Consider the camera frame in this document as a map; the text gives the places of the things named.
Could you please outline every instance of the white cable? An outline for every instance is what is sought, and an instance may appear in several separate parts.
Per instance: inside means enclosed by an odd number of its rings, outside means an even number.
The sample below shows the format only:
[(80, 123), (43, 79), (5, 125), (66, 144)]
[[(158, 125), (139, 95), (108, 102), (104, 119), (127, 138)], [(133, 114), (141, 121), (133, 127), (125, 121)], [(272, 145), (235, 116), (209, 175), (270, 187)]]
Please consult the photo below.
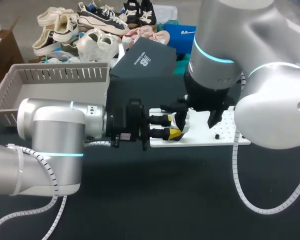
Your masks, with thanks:
[[(245, 88), (246, 85), (246, 79), (245, 76), (241, 75), (241, 92)], [(294, 190), (292, 195), (281, 205), (271, 208), (271, 209), (262, 209), (259, 207), (254, 206), (251, 202), (248, 201), (246, 196), (243, 193), (243, 190), (240, 185), (239, 181), (239, 175), (238, 175), (238, 147), (239, 147), (239, 138), (240, 138), (240, 132), (238, 129), (235, 129), (235, 135), (234, 135), (234, 143), (233, 143), (233, 149), (232, 149), (232, 173), (233, 173), (233, 180), (236, 187), (236, 190), (243, 201), (243, 203), (252, 211), (258, 213), (258, 214), (264, 214), (264, 215), (272, 215), (277, 214), (279, 212), (282, 212), (283, 210), (287, 209), (291, 204), (299, 197), (300, 195), (300, 184), (298, 187)]]
[(90, 147), (90, 146), (104, 146), (104, 147), (111, 147), (110, 141), (92, 141), (85, 143), (83, 145), (84, 147)]
[[(58, 183), (57, 183), (56, 176), (55, 176), (52, 168), (50, 167), (50, 165), (47, 163), (47, 161), (44, 159), (43, 156), (41, 156), (39, 153), (33, 151), (32, 149), (23, 147), (23, 146), (20, 146), (19, 148), (21, 148), (21, 150), (24, 153), (29, 154), (29, 155), (33, 156), (34, 158), (36, 158), (39, 161), (39, 163), (46, 169), (46, 171), (49, 174), (50, 179), (52, 181), (53, 196), (52, 196), (52, 199), (49, 202), (49, 204), (47, 204), (44, 207), (40, 207), (40, 208), (36, 208), (36, 209), (32, 209), (32, 210), (26, 210), (26, 211), (18, 211), (18, 212), (14, 212), (14, 213), (4, 216), (3, 218), (0, 219), (0, 225), (3, 224), (5, 221), (15, 218), (15, 217), (43, 213), (43, 212), (49, 210), (50, 208), (52, 208), (58, 200), (58, 195), (59, 195)], [(62, 212), (65, 208), (66, 200), (67, 200), (67, 196), (64, 196), (61, 207), (59, 209), (59, 212), (58, 212), (52, 226), (50, 227), (48, 233), (42, 238), (42, 240), (47, 240), (50, 237), (51, 233), (54, 231), (54, 229), (62, 215)]]

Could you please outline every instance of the white tray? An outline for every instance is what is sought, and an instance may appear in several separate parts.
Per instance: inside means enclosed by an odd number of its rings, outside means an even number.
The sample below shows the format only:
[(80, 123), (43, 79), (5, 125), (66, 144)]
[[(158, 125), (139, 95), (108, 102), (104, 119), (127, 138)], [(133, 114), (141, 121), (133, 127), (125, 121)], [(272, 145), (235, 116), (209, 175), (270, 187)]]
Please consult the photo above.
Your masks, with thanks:
[[(199, 146), (227, 146), (234, 144), (236, 126), (234, 122), (234, 107), (229, 107), (224, 111), (222, 121), (213, 128), (208, 127), (209, 111), (196, 112), (189, 109), (189, 131), (184, 134), (180, 141), (164, 141), (157, 138), (150, 138), (150, 146), (153, 148), (169, 147), (199, 147)], [(149, 115), (161, 116), (163, 113), (160, 108), (152, 108)], [(150, 129), (163, 129), (158, 125), (150, 124)], [(249, 145), (251, 142), (240, 135), (239, 145)]]

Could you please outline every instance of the black sneaker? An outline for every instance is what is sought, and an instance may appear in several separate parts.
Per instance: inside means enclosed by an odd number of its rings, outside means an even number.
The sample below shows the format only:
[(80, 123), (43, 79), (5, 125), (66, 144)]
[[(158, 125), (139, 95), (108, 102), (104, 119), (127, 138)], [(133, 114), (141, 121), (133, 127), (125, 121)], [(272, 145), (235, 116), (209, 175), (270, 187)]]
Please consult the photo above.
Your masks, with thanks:
[(137, 0), (128, 0), (123, 4), (125, 8), (125, 15), (127, 16), (126, 23), (130, 29), (135, 29), (139, 27), (139, 18), (140, 18), (140, 4)]
[(78, 3), (78, 25), (88, 29), (97, 28), (115, 35), (126, 35), (128, 25), (116, 16), (111, 16), (108, 9), (94, 7), (89, 10), (82, 2)]
[(149, 25), (152, 27), (153, 31), (157, 32), (157, 18), (155, 15), (154, 6), (150, 0), (142, 0), (140, 5), (141, 17), (140, 24), (142, 26)]
[(97, 3), (95, 3), (95, 1), (92, 1), (92, 4), (94, 5), (95, 8), (100, 8), (103, 10), (109, 10), (109, 15), (112, 17), (118, 17), (120, 18), (122, 21), (124, 21), (125, 23), (127, 22), (127, 16), (124, 13), (121, 12), (116, 12), (115, 8), (112, 6), (108, 6), (108, 5), (101, 5), (103, 4), (102, 1), (97, 1)]

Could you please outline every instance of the small black object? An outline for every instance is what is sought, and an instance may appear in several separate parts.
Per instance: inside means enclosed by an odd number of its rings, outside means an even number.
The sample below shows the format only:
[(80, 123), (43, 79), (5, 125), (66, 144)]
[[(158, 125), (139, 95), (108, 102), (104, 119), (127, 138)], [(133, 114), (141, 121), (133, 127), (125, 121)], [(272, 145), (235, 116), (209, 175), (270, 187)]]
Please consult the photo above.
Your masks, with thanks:
[(169, 117), (167, 114), (162, 116), (152, 115), (149, 117), (149, 124), (160, 125), (162, 127), (170, 127), (171, 122), (169, 121)]
[(120, 137), (119, 135), (115, 136), (115, 140), (114, 141), (111, 141), (111, 147), (114, 147), (114, 148), (119, 148), (120, 146)]
[(170, 129), (168, 127), (164, 129), (150, 129), (149, 136), (154, 139), (163, 139), (165, 141), (169, 140)]

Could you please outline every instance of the shoe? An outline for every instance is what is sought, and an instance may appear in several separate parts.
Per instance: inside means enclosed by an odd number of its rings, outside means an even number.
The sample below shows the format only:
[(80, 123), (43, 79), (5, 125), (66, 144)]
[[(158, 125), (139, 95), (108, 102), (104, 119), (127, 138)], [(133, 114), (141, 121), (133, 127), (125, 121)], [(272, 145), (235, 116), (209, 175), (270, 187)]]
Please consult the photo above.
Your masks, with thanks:
[(110, 16), (109, 9), (99, 7), (89, 11), (82, 2), (78, 4), (79, 26), (98, 28), (115, 35), (126, 35), (129, 32), (128, 25), (116, 16)]
[(76, 43), (76, 47), (78, 51), (84, 53), (88, 41), (95, 41), (96, 43), (99, 43), (100, 40), (103, 38), (104, 34), (105, 33), (98, 28), (94, 28), (87, 31), (84, 34), (84, 36), (81, 37), (79, 41)]
[(53, 25), (56, 19), (63, 14), (74, 14), (72, 9), (64, 9), (63, 7), (49, 7), (47, 11), (37, 17), (38, 24), (41, 27)]
[(98, 43), (99, 55), (98, 58), (100, 60), (110, 60), (114, 56), (119, 53), (119, 44), (121, 43), (121, 38), (112, 35), (110, 33), (106, 33), (100, 39)]
[(126, 3), (123, 3), (125, 8), (125, 15), (127, 17), (126, 23), (130, 29), (135, 29), (139, 27), (139, 18), (140, 18), (140, 4), (137, 0), (128, 0)]
[(150, 0), (142, 0), (140, 5), (140, 11), (142, 16), (140, 17), (141, 26), (149, 25), (153, 31), (157, 32), (157, 18), (155, 15), (154, 6)]
[(54, 30), (52, 28), (43, 28), (40, 38), (32, 45), (36, 56), (45, 56), (61, 47), (60, 42), (56, 42), (53, 35)]
[(152, 41), (167, 45), (170, 40), (169, 32), (163, 30), (159, 32), (146, 32), (142, 35), (143, 38), (150, 39)]
[(66, 42), (75, 34), (79, 33), (77, 14), (64, 14), (54, 23), (53, 39), (57, 42)]
[(98, 2), (98, 5), (95, 3), (95, 1), (93, 0), (92, 1), (92, 4), (95, 8), (100, 8), (100, 9), (103, 9), (103, 10), (109, 10), (109, 15), (111, 17), (118, 17), (120, 18), (123, 22), (127, 22), (128, 18), (127, 16), (124, 14), (124, 13), (121, 13), (121, 12), (116, 12), (115, 11), (115, 8), (112, 7), (112, 6), (108, 6), (108, 5), (102, 5), (100, 6), (101, 2)]
[(122, 43), (124, 49), (130, 49), (135, 42), (142, 37), (145, 33), (152, 33), (151, 26), (142, 26), (135, 29), (130, 30), (125, 36), (122, 37)]
[(74, 56), (78, 56), (77, 43), (80, 37), (78, 35), (73, 36), (69, 41), (61, 43), (61, 50), (70, 53)]

